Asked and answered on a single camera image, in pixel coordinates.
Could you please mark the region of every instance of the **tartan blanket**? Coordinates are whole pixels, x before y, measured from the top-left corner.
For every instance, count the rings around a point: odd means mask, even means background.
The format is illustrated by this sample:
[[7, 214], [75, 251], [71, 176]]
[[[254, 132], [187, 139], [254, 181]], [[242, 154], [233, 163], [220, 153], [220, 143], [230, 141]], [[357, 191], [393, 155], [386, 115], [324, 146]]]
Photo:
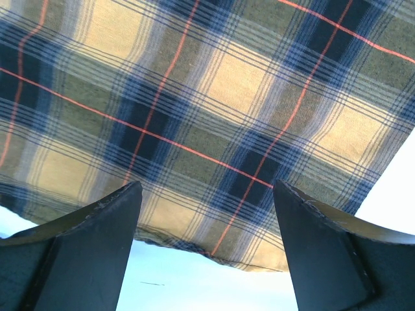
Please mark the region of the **tartan blanket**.
[[286, 270], [274, 180], [355, 213], [414, 82], [413, 0], [0, 0], [0, 205], [139, 180], [137, 239]]

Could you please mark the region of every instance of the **cloth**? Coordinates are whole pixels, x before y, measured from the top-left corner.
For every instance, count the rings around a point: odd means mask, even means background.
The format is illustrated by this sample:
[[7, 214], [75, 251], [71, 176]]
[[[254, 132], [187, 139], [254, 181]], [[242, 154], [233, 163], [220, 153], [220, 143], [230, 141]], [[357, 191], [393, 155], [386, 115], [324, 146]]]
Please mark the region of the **cloth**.
[[274, 180], [353, 214], [414, 127], [413, 1], [0, 4], [0, 205], [38, 224], [138, 179], [138, 240], [286, 270]]

